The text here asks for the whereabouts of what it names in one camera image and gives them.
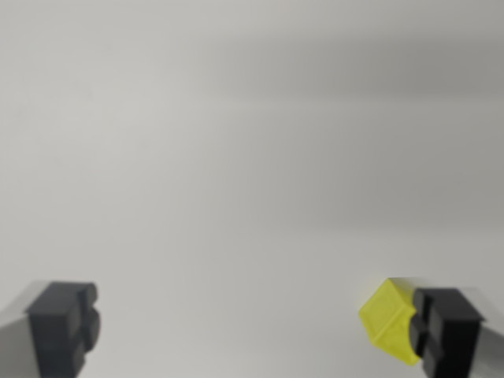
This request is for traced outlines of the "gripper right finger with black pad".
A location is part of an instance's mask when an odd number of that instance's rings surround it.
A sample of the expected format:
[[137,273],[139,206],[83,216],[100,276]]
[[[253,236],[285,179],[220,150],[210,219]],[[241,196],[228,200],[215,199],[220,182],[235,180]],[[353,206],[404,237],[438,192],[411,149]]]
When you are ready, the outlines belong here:
[[502,377],[503,311],[476,288],[419,287],[409,344],[431,378]]

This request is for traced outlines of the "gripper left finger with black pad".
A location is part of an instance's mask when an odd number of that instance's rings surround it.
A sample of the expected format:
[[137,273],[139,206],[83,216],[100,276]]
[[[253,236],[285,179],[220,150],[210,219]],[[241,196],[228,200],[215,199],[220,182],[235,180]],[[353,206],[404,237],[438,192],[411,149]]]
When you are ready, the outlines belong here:
[[99,338],[92,282],[37,280],[1,309],[2,377],[77,377]]

